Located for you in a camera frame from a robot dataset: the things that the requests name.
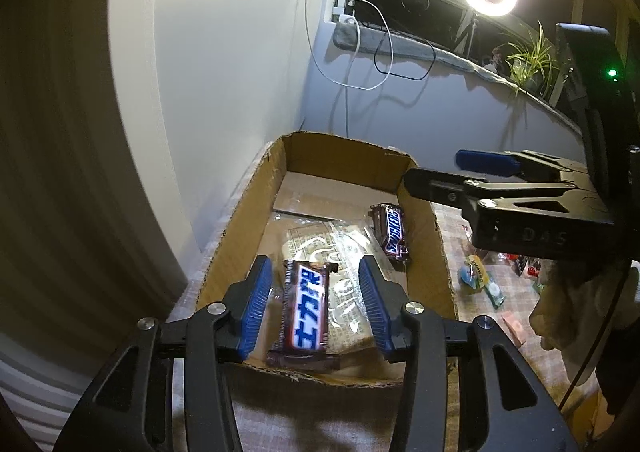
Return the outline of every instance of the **cardboard box flap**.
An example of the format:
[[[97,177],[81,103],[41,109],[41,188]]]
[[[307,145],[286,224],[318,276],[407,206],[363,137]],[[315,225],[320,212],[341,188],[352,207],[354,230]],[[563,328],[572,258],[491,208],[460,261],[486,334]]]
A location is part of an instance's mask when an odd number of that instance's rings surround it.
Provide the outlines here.
[[[327,135],[293,133],[283,138],[287,171],[312,174],[396,193],[414,161],[392,149]]]
[[[286,153],[280,139],[265,153],[223,232],[200,290],[197,309],[221,301],[229,285],[246,278],[286,172]]]

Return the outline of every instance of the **black cable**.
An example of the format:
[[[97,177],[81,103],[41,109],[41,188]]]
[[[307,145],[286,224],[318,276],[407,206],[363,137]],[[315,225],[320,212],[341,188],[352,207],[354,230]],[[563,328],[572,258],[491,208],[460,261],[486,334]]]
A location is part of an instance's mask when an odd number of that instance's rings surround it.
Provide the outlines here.
[[[377,56],[378,56],[378,52],[380,51],[380,47],[382,46],[382,42],[385,40],[385,36],[386,36],[386,32],[382,35],[382,38],[378,43],[378,47],[376,48],[376,51],[373,53],[373,65],[376,67],[376,70],[378,70],[378,72],[382,73],[383,75],[386,75],[387,72],[380,70],[380,68],[378,67]],[[390,75],[393,75],[395,77],[405,78],[407,80],[415,80],[415,81],[426,79],[427,75],[431,71],[431,68],[433,68],[433,64],[436,62],[436,49],[433,47],[433,44],[431,44],[431,42],[428,41],[428,39],[425,39],[425,41],[427,42],[427,44],[429,44],[429,46],[431,46],[431,50],[433,51],[433,60],[431,61],[431,65],[429,66],[429,69],[424,73],[424,75],[422,75],[420,78],[409,77],[409,76],[401,75],[398,73],[390,73]]]
[[[616,286],[616,291],[614,292],[613,297],[611,299],[609,310],[607,311],[607,314],[604,316],[604,319],[602,320],[602,325],[600,326],[598,334],[596,334],[596,338],[593,341],[593,345],[591,346],[591,349],[589,349],[589,352],[587,353],[587,356],[585,357],[584,362],[580,366],[580,369],[578,369],[578,373],[575,375],[573,382],[571,382],[571,384],[569,385],[569,388],[566,390],[566,393],[564,394],[564,398],[562,399],[562,402],[560,402],[560,405],[558,405],[559,410],[562,410],[562,408],[564,407],[564,404],[569,399],[569,395],[573,392],[584,370],[589,365],[589,362],[591,361],[591,357],[593,356],[593,353],[596,352],[596,349],[598,348],[598,344],[600,343],[600,340],[602,340],[602,336],[604,335],[604,332],[607,330],[607,326],[609,325],[609,322],[613,317],[613,313],[616,310],[616,306],[618,305],[618,301],[620,300],[620,295],[622,295],[622,290],[625,287],[626,279],[629,276],[630,268],[631,268],[631,262],[625,260],[625,268],[622,270],[622,275],[620,276],[620,281],[618,282],[618,285]]]

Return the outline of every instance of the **chocolate bar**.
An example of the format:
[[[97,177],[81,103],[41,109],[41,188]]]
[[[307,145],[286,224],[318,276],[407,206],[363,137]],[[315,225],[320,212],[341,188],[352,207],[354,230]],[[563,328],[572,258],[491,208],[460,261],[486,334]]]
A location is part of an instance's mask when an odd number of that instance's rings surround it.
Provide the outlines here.
[[[391,203],[372,205],[369,215],[373,219],[373,232],[386,257],[403,262],[409,259],[409,251],[404,241],[402,209]]]
[[[280,339],[268,363],[296,369],[332,369],[337,359],[327,350],[329,273],[337,263],[285,261]]]

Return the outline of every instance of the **potted plant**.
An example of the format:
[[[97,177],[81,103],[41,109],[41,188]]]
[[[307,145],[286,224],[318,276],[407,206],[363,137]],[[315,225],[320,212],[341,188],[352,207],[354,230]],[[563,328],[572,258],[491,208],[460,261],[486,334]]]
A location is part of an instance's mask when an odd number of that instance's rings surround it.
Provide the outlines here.
[[[521,41],[507,43],[515,50],[514,54],[507,56],[507,63],[511,67],[511,78],[518,84],[516,94],[523,88],[533,95],[546,96],[553,85],[554,70],[558,64],[551,55],[552,45],[546,42],[540,21],[538,25],[537,38],[529,32],[530,44]]]

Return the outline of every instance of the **tablecloth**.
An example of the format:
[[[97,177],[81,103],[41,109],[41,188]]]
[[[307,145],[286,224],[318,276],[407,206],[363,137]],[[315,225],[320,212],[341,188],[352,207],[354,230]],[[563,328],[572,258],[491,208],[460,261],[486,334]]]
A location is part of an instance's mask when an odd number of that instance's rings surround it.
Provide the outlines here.
[[[489,315],[498,321],[502,329],[509,334],[509,329],[500,316],[505,311],[512,311],[527,332],[527,341],[520,352],[536,372],[540,381],[556,403],[562,400],[569,380],[564,371],[564,363],[559,350],[545,351],[540,347],[540,337],[529,324],[529,315],[538,302],[538,294],[533,289],[533,282],[524,276],[519,277],[510,266],[487,265],[495,282],[505,295],[505,301],[499,309],[494,309],[489,296],[484,291],[471,293],[470,288],[458,280],[458,270],[465,260],[465,249],[468,238],[464,227],[468,223],[460,216],[460,210],[445,205],[432,204],[436,214],[438,227],[442,235],[442,243],[447,256],[450,283],[455,295],[458,319],[471,322],[477,315]],[[598,383],[595,374],[583,385],[576,387],[572,393],[566,411],[572,411],[577,404],[589,395],[596,393]]]

